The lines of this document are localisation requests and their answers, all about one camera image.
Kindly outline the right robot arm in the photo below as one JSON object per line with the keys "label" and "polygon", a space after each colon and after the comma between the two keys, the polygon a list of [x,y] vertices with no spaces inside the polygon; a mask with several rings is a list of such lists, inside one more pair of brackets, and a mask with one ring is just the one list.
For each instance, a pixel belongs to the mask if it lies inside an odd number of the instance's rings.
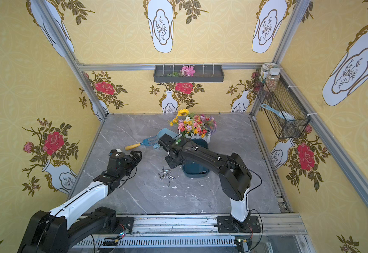
{"label": "right robot arm", "polygon": [[216,153],[192,139],[168,134],[158,140],[158,145],[167,152],[165,160],[171,169],[196,163],[218,175],[222,191],[230,198],[231,217],[238,222],[246,221],[250,214],[248,194],[260,187],[262,177],[247,168],[238,154]]}

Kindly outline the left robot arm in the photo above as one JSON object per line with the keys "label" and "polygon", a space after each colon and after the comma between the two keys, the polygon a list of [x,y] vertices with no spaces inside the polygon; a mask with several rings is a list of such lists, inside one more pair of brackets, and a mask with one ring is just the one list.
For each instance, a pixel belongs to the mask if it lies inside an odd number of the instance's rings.
{"label": "left robot arm", "polygon": [[120,224],[116,212],[97,208],[87,217],[80,217],[100,200],[132,179],[132,171],[142,160],[141,151],[126,155],[111,150],[107,169],[80,193],[48,212],[35,213],[27,226],[18,251],[20,253],[66,253],[74,245],[99,232],[115,232]]}

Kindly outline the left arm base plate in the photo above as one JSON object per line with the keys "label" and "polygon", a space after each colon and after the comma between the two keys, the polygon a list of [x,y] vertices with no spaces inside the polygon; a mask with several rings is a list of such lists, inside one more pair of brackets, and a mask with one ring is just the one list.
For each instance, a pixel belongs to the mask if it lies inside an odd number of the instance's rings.
{"label": "left arm base plate", "polygon": [[134,217],[121,216],[112,218],[110,221],[110,234],[131,234],[134,225]]}

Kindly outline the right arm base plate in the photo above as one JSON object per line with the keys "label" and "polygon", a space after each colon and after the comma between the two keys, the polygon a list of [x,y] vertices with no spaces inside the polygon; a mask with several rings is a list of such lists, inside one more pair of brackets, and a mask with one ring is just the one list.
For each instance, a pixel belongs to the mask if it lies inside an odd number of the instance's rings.
{"label": "right arm base plate", "polygon": [[246,220],[240,222],[232,216],[218,216],[215,227],[218,233],[261,233],[262,227],[258,216],[247,216]]}

